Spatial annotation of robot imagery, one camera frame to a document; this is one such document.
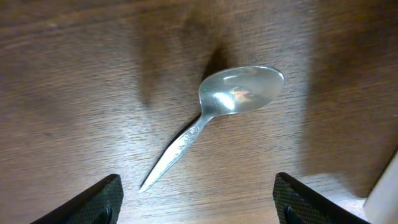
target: white object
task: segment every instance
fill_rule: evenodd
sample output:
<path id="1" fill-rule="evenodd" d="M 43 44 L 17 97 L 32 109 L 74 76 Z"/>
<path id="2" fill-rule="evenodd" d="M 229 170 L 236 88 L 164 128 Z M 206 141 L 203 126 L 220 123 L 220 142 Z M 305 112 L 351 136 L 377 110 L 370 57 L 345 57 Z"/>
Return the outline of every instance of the white object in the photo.
<path id="1" fill-rule="evenodd" d="M 364 211 L 374 224 L 398 222 L 398 153 L 370 193 Z"/>

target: silver spoon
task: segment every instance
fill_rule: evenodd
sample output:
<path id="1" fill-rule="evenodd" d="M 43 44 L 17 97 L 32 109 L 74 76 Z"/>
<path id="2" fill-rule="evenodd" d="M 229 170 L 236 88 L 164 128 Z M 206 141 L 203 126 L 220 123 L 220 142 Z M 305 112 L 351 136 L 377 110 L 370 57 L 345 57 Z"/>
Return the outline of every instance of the silver spoon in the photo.
<path id="1" fill-rule="evenodd" d="M 278 69 L 268 66 L 230 68 L 206 78 L 199 87 L 201 115 L 163 153 L 140 192 L 148 190 L 192 146 L 211 119 L 262 108 L 277 98 L 285 78 Z"/>

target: spoon handle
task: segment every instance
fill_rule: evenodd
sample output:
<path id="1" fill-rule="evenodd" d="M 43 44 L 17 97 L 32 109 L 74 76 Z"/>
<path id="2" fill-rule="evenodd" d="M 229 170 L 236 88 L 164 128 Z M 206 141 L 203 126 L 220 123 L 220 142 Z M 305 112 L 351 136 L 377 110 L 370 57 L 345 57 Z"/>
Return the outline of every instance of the spoon handle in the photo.
<path id="1" fill-rule="evenodd" d="M 199 119 L 184 131 L 163 153 L 157 161 L 154 168 L 147 176 L 144 183 L 139 189 L 140 192 L 148 190 L 163 174 L 169 170 L 175 162 L 181 158 L 185 152 L 192 146 L 193 142 L 197 139 L 202 129 L 205 127 L 212 117 L 204 116 L 203 114 Z"/>

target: black object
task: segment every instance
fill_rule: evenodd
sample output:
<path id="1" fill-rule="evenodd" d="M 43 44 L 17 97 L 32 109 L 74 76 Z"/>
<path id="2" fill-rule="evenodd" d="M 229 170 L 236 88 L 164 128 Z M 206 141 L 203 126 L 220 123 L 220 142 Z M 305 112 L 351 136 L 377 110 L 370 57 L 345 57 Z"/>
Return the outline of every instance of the black object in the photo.
<path id="1" fill-rule="evenodd" d="M 32 224 L 116 224 L 122 201 L 120 176 L 111 174 Z"/>
<path id="2" fill-rule="evenodd" d="M 369 224 L 290 175 L 276 175 L 272 193 L 280 224 Z"/>

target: spoon bowl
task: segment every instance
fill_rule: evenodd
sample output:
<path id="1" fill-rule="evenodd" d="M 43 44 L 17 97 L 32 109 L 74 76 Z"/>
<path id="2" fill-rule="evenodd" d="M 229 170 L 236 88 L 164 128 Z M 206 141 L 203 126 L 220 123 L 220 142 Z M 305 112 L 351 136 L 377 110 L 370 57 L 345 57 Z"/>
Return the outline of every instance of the spoon bowl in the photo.
<path id="1" fill-rule="evenodd" d="M 282 72 L 268 66 L 230 68 L 206 78 L 199 87 L 199 119 L 166 149 L 139 191 L 145 192 L 159 180 L 192 146 L 211 119 L 262 108 L 277 98 L 284 83 Z"/>
<path id="2" fill-rule="evenodd" d="M 213 117 L 257 110 L 277 98 L 284 76 L 265 66 L 230 68 L 206 78 L 199 87 L 202 114 Z"/>

